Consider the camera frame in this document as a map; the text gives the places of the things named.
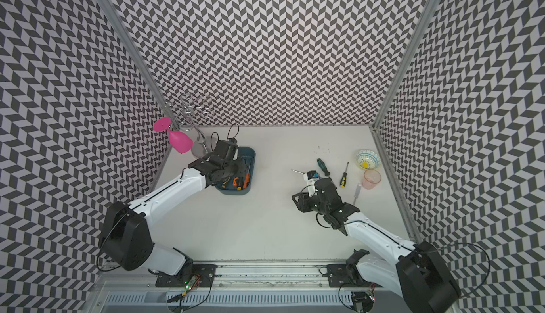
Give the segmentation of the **small yellow black screwdriver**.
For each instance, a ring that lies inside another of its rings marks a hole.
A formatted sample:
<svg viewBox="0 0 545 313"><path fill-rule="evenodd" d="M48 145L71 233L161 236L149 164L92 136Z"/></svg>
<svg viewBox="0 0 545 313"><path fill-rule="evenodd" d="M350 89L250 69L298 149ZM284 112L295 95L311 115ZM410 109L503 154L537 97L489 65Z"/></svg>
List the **small yellow black screwdriver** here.
<svg viewBox="0 0 545 313"><path fill-rule="evenodd" d="M345 186L346 186L347 176L348 176L348 168L349 168L349 163L346 164L345 171L343 172L341 180L339 182L340 188L345 188Z"/></svg>

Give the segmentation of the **long orange black screwdriver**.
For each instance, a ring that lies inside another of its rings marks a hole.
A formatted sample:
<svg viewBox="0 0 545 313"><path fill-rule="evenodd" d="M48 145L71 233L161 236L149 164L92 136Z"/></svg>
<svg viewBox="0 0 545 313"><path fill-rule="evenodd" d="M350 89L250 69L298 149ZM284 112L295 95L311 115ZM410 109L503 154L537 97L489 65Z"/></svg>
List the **long orange black screwdriver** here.
<svg viewBox="0 0 545 313"><path fill-rule="evenodd" d="M246 189L248 187L250 179L251 179L251 174L248 172L244 178L243 189Z"/></svg>

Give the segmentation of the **green handled screwdriver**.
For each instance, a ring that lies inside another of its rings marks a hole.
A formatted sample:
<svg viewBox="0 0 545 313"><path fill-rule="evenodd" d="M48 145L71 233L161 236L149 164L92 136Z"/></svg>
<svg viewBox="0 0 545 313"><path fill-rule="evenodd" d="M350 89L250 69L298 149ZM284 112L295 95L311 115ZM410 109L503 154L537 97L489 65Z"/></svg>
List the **green handled screwdriver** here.
<svg viewBox="0 0 545 313"><path fill-rule="evenodd" d="M321 158L318 158L317 160L317 163L319 165L319 168L322 170L322 172L324 173L325 177L326 178L329 178L331 173L329 172L325 162L321 159Z"/></svg>

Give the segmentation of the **purple handled screwdriver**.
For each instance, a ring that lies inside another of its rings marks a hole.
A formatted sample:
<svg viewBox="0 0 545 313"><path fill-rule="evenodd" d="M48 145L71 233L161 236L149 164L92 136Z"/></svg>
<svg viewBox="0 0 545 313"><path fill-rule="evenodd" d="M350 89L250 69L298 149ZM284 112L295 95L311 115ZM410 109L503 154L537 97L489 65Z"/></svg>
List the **purple handled screwdriver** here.
<svg viewBox="0 0 545 313"><path fill-rule="evenodd" d="M294 169L291 169L292 172L296 172L297 174L305 174L306 172L302 172L302 171L299 171L299 170L294 170Z"/></svg>

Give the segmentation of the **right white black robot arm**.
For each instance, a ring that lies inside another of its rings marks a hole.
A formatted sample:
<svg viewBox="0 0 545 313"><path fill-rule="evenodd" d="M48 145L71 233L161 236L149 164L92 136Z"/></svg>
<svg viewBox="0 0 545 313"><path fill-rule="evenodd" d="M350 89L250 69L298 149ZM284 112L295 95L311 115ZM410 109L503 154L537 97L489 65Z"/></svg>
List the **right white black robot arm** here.
<svg viewBox="0 0 545 313"><path fill-rule="evenodd" d="M292 201L300 212L323 216L333 230L365 245L345 262L349 284L379 285L399 295L412 312L447 312L461 299L458 283L431 243L409 241L380 227L343 201L331 180L315 180Z"/></svg>

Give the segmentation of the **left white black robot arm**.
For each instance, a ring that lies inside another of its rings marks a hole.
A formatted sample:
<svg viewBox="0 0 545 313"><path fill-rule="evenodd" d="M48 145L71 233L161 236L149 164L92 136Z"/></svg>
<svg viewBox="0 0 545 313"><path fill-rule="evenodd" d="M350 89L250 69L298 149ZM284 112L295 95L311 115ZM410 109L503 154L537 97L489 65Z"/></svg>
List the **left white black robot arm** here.
<svg viewBox="0 0 545 313"><path fill-rule="evenodd" d="M227 138L214 150L191 162L180 175L148 195L129 203L115 202L106 211L99 252L124 270L147 268L181 276L192 262L183 252L154 242L150 229L186 199L239 174L246 164L238 141Z"/></svg>

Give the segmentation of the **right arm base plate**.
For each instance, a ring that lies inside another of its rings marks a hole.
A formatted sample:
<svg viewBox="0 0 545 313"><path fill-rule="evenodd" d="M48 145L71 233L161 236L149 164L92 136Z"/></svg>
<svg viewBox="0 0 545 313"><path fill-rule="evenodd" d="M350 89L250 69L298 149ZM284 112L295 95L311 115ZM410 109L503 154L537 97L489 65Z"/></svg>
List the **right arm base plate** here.
<svg viewBox="0 0 545 313"><path fill-rule="evenodd" d="M369 255L370 252L364 249L354 250L353 254L344 262L338 264L328 264L326 273L323 274L329 282L329 287L369 287L370 282L365 281L357 270L358 262Z"/></svg>

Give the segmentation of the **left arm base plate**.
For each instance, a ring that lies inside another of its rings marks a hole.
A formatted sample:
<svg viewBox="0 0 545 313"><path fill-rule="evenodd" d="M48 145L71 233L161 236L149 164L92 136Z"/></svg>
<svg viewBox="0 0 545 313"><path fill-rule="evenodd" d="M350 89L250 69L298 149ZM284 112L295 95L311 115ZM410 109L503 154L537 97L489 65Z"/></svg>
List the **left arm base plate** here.
<svg viewBox="0 0 545 313"><path fill-rule="evenodd" d="M183 288L190 284L193 277L197 278L199 288L211 287L216 277L217 265L215 264L186 264L176 276L159 273L156 279L156 287Z"/></svg>

